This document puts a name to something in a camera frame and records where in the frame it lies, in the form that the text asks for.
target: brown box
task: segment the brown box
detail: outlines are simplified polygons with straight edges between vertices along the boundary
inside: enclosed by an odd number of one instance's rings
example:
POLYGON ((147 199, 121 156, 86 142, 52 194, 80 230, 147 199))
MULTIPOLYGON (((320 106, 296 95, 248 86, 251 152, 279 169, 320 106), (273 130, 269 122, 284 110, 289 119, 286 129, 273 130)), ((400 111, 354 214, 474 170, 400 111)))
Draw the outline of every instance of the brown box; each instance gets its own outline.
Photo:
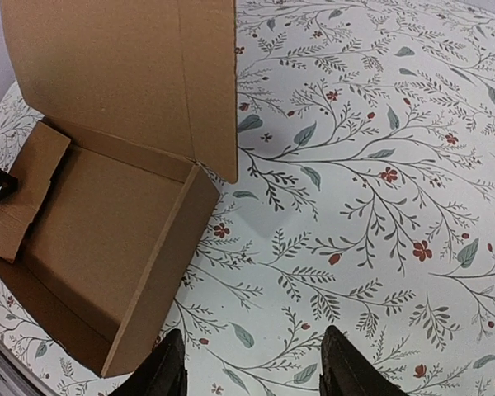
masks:
POLYGON ((237 179, 233 0, 2 0, 16 77, 45 114, 0 205, 0 277, 101 376, 150 352, 237 179))

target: gray leaf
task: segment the gray leaf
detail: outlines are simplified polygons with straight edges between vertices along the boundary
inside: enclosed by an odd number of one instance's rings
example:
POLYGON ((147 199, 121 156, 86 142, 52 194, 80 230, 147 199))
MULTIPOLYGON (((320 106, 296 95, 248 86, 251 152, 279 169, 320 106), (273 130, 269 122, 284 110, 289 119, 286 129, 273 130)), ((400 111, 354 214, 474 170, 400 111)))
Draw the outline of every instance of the gray leaf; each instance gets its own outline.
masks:
POLYGON ((387 112, 387 117, 389 118, 390 129, 396 130, 399 128, 399 118, 393 109, 389 106, 389 111, 387 112))
POLYGON ((459 252, 458 256, 456 257, 462 268, 469 268, 471 264, 473 264, 473 260, 477 255, 478 249, 479 249, 478 238, 475 239, 468 246, 464 246, 464 248, 459 252))
POLYGON ((255 339, 253 336, 243 328, 242 326, 231 323, 234 327, 234 333, 237 336, 237 338, 244 344, 246 348, 253 348, 253 345, 255 345, 255 339))
POLYGON ((46 341, 41 341, 39 346, 36 348, 35 358, 42 357, 48 351, 48 346, 46 345, 46 341))
POLYGON ((393 155, 395 151, 396 151, 395 148, 390 149, 390 150, 384 149, 384 150, 380 150, 376 153, 372 153, 371 155, 367 156, 367 158, 373 158, 373 159, 387 158, 387 157, 390 157, 391 155, 393 155))
POLYGON ((416 74, 413 73, 412 71, 410 71, 408 68, 401 68, 399 70, 399 73, 400 74, 405 74, 406 76, 416 76, 416 74))
POLYGON ((409 47, 402 47, 399 49, 399 51, 395 54, 396 56, 413 56, 414 51, 410 49, 409 47))
POLYGON ((343 14, 343 11, 341 11, 341 10, 333 10, 332 12, 330 12, 328 19, 339 17, 342 14, 343 14))
POLYGON ((321 191, 321 175, 319 175, 315 169, 312 169, 311 167, 302 167, 300 171, 307 175, 318 190, 321 191))
POLYGON ((235 191, 233 196, 235 198, 255 198, 258 200, 258 197, 250 191, 235 191))
POLYGON ((486 37, 486 34, 485 34, 485 33, 484 33, 484 31, 482 30, 482 27, 480 27, 479 25, 476 25, 476 27, 475 27, 475 28, 478 30, 478 32, 479 32, 481 35, 483 35, 484 37, 486 37))
POLYGON ((306 384, 312 378, 317 369, 317 363, 309 365, 300 373, 294 375, 294 384, 306 384))
POLYGON ((493 104, 495 105, 495 90, 489 85, 487 85, 487 87, 488 87, 489 98, 492 100, 493 104))
POLYGON ((246 388, 246 385, 244 381, 240 379, 240 377, 236 374, 234 374, 231 370, 228 369, 223 369, 222 370, 236 385, 238 385, 240 388, 244 389, 248 394, 248 388, 246 388))
POLYGON ((273 31, 273 29, 275 29, 275 18, 272 18, 267 22, 267 27, 269 27, 271 29, 271 31, 273 31))
POLYGON ((246 130, 255 130, 256 128, 260 128, 263 124, 261 117, 256 114, 250 114, 238 125, 238 132, 241 133, 246 130))
POLYGON ((495 361, 495 355, 486 355, 485 357, 481 357, 480 359, 478 359, 473 363, 473 368, 480 369, 490 361, 495 361))
POLYGON ((463 74, 462 72, 460 72, 460 71, 459 71, 459 70, 457 70, 456 68, 451 68, 450 70, 451 70, 451 72, 453 72, 453 73, 455 73, 455 74, 457 74, 457 75, 461 76, 464 80, 469 81, 470 83, 472 83, 472 84, 473 84, 473 81, 471 81, 469 78, 467 78, 467 76, 466 76, 465 74, 463 74))
POLYGON ((317 121, 313 123, 311 126, 307 126, 303 130, 301 130, 295 137, 294 142, 297 144, 297 147, 305 146, 312 136, 314 136, 315 128, 317 128, 317 121))

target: table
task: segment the table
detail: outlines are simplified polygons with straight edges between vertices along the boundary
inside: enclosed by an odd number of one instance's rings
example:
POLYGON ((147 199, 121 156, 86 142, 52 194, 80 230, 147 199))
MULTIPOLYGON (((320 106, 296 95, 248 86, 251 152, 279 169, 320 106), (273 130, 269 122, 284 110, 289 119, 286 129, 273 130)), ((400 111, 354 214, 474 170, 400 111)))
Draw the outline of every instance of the table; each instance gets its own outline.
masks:
MULTIPOLYGON (((446 0, 239 0, 240 181, 164 331, 190 395, 316 394, 329 323, 411 395, 495 394, 495 16, 446 0)), ((40 115, 14 85, 0 167, 40 115)), ((0 338, 109 394, 0 282, 0 338)))

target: open cardboard box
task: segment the open cardboard box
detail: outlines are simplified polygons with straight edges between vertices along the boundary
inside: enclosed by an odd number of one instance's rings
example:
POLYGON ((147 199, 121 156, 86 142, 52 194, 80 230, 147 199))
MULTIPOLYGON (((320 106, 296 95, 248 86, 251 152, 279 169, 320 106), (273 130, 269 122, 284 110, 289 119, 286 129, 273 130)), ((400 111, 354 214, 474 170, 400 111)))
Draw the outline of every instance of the open cardboard box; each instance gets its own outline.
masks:
POLYGON ((218 192, 237 179, 233 0, 2 0, 45 115, 0 205, 0 277, 101 376, 149 354, 218 192))

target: cardboard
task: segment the cardboard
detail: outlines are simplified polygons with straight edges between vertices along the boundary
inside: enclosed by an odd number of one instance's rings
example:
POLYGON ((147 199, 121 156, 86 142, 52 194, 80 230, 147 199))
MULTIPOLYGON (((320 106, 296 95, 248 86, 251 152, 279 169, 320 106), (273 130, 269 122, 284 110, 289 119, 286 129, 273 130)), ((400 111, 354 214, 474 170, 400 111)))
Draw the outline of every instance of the cardboard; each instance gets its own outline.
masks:
POLYGON ((149 354, 219 193, 236 181, 232 0, 2 0, 46 117, 0 205, 0 276, 101 376, 149 354))

